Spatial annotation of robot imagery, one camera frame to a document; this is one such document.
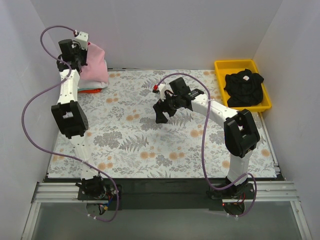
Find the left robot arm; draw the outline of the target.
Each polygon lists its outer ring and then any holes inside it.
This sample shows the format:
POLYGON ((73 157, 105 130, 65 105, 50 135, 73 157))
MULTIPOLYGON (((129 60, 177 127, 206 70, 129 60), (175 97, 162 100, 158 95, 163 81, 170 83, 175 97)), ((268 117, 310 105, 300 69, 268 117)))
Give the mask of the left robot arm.
POLYGON ((106 196, 107 189, 100 173, 93 169, 92 154, 87 143, 89 129, 87 116, 78 102, 78 84, 82 67, 87 65, 88 39, 77 36, 75 40, 64 39, 58 42, 61 55, 56 61, 62 81, 57 104, 51 112, 60 130, 71 143, 75 156, 82 162, 80 192, 95 200, 106 196))

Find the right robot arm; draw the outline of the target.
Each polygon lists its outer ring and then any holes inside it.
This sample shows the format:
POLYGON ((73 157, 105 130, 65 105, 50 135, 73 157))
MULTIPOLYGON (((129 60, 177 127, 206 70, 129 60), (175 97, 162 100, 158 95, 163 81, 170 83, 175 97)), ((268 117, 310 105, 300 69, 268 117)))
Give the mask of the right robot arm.
POLYGON ((152 91, 160 98, 153 105, 157 124, 166 124, 165 114, 173 117, 178 109, 184 108, 205 116, 205 121, 212 120, 223 128, 224 143, 230 153, 229 170, 225 183, 219 186, 209 185, 207 192, 211 198, 237 199, 244 195, 248 184, 250 157, 260 134, 252 113, 247 110, 235 110, 211 100, 209 90, 190 89, 184 79, 179 77, 170 82, 170 88, 162 82, 152 91))

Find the pink t-shirt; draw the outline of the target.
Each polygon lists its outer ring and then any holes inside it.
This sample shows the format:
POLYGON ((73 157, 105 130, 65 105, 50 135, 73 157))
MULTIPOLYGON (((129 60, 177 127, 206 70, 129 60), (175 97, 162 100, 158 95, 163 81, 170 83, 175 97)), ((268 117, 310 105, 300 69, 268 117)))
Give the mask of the pink t-shirt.
POLYGON ((105 51, 92 42, 89 43, 87 48, 86 64, 81 69, 81 81, 84 83, 108 83, 109 74, 105 62, 105 51))

